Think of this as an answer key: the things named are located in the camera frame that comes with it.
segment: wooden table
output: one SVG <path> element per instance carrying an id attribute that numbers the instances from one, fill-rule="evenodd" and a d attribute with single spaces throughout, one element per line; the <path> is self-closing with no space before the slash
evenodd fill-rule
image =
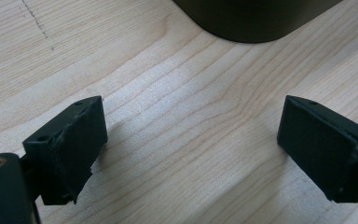
<path id="1" fill-rule="evenodd" d="M 358 223 L 277 146 L 284 96 L 358 122 L 358 0 L 278 41 L 202 31 L 171 0 L 0 1 L 0 152 L 104 98 L 107 149 L 44 223 Z"/>

